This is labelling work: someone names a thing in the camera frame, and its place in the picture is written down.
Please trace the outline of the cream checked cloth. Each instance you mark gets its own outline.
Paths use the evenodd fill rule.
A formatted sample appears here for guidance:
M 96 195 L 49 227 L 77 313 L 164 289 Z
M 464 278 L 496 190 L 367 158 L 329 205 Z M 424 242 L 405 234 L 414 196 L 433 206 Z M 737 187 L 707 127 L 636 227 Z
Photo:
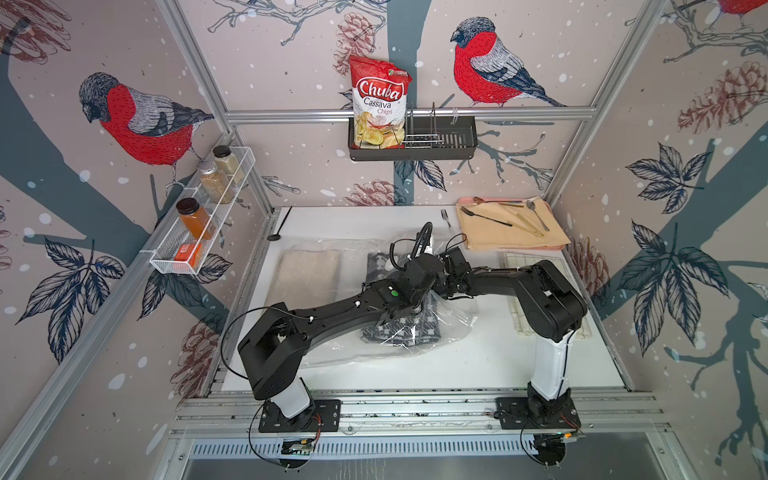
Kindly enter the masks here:
M 555 265 L 555 267 L 564 275 L 566 280 L 574 287 L 574 289 L 578 293 L 580 293 L 576 278 L 574 277 L 573 273 L 569 269 L 561 253 L 558 253 L 557 255 L 534 255 L 531 252 L 528 252 L 528 253 L 507 252 L 507 253 L 504 253 L 501 257 L 502 266 L 506 268 L 533 265 L 536 262 L 541 260 L 551 261 Z M 510 311 L 514 316 L 514 325 L 515 325 L 516 332 L 522 336 L 528 336 L 528 337 L 535 336 L 535 332 L 533 331 L 532 327 L 529 325 L 527 319 L 524 316 L 524 312 L 519 302 L 519 299 L 516 297 L 509 298 L 508 303 L 509 303 Z

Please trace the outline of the clear plastic vacuum bag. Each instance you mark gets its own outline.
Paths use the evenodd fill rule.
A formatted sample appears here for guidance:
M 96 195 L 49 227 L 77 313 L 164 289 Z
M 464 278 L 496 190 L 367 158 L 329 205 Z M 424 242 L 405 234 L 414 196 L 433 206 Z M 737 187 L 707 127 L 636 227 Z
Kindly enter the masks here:
M 395 272 L 388 239 L 285 237 L 274 272 L 263 282 L 264 303 L 288 309 L 326 305 L 353 296 L 365 283 Z M 467 337 L 477 321 L 477 302 L 462 306 L 429 293 L 416 312 L 358 328 L 310 351 L 304 368 L 363 363 L 426 354 Z

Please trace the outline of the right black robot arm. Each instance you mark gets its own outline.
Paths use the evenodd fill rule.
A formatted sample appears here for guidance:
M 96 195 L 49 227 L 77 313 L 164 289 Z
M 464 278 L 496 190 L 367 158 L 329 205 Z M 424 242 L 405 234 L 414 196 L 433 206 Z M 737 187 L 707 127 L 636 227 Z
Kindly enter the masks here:
M 446 299 L 498 295 L 515 298 L 537 335 L 534 371 L 527 385 L 529 419 L 542 425 L 560 416 L 570 400 L 567 369 L 573 338 L 588 308 L 584 298 L 549 260 L 494 269 L 472 267 L 457 247 L 440 256 Z

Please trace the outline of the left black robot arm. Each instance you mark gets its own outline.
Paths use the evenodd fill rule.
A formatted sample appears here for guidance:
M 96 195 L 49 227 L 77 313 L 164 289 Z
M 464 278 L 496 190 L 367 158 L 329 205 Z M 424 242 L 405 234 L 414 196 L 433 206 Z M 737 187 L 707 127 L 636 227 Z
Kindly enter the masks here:
M 283 302 L 266 307 L 237 346 L 254 398 L 271 401 L 289 419 L 305 412 L 312 401 L 297 372 L 309 351 L 351 331 L 413 313 L 444 279 L 442 261 L 422 254 L 355 296 L 308 309 L 289 310 Z

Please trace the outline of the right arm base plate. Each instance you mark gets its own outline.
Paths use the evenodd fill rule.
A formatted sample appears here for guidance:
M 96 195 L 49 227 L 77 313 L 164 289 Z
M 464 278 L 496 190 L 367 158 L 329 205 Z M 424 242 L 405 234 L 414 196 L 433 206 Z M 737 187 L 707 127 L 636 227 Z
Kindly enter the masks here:
M 577 430 L 581 420 L 568 394 L 556 400 L 497 397 L 493 417 L 503 430 Z

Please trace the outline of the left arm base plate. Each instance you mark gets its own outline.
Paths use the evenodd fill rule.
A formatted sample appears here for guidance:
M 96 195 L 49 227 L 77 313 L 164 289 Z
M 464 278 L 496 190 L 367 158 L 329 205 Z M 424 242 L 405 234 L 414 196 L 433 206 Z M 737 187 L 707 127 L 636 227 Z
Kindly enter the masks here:
M 338 399 L 313 400 L 294 418 L 287 418 L 272 401 L 264 402 L 259 417 L 259 433 L 337 432 L 342 402 Z

